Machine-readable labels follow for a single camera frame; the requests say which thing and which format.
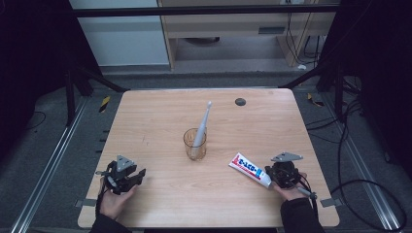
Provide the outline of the person's right hand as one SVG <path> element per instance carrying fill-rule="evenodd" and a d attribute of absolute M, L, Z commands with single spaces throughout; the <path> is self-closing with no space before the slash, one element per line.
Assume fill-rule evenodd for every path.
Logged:
<path fill-rule="evenodd" d="M 307 198 L 308 195 L 302 192 L 303 189 L 304 189 L 304 186 L 301 183 L 298 183 L 294 187 L 291 187 L 291 188 L 283 188 L 282 190 L 274 189 L 274 190 L 276 190 L 285 201 L 291 201 L 291 200 L 299 199 L 299 198 Z"/>

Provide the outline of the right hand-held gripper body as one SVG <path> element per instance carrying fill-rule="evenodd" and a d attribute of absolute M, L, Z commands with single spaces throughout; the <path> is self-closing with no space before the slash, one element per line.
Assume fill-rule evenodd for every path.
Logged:
<path fill-rule="evenodd" d="M 271 166 L 275 171 L 275 177 L 270 178 L 272 182 L 276 182 L 282 188 L 291 188 L 298 184 L 301 180 L 298 169 L 294 166 L 296 160 L 301 160 L 302 155 L 290 153 L 290 152 L 281 152 L 280 154 L 271 158 L 273 165 Z"/>

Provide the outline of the person's left hand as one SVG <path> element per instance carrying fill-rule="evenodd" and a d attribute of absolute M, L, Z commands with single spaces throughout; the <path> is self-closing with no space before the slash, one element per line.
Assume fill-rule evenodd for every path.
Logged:
<path fill-rule="evenodd" d="M 136 190 L 137 185 L 134 185 L 129 191 L 117 195 L 105 185 L 104 179 L 101 179 L 98 195 L 100 198 L 98 213 L 112 220 L 117 220 L 128 203 L 128 200 L 136 193 Z"/>

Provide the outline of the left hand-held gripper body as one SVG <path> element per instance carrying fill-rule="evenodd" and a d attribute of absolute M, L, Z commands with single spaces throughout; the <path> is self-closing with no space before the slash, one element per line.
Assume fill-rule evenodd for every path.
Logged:
<path fill-rule="evenodd" d="M 120 189 L 133 182 L 131 174 L 137 169 L 134 161 L 118 155 L 116 160 L 110 162 L 105 171 L 96 171 L 96 175 L 104 178 L 105 185 L 107 185 L 115 194 L 120 195 Z"/>

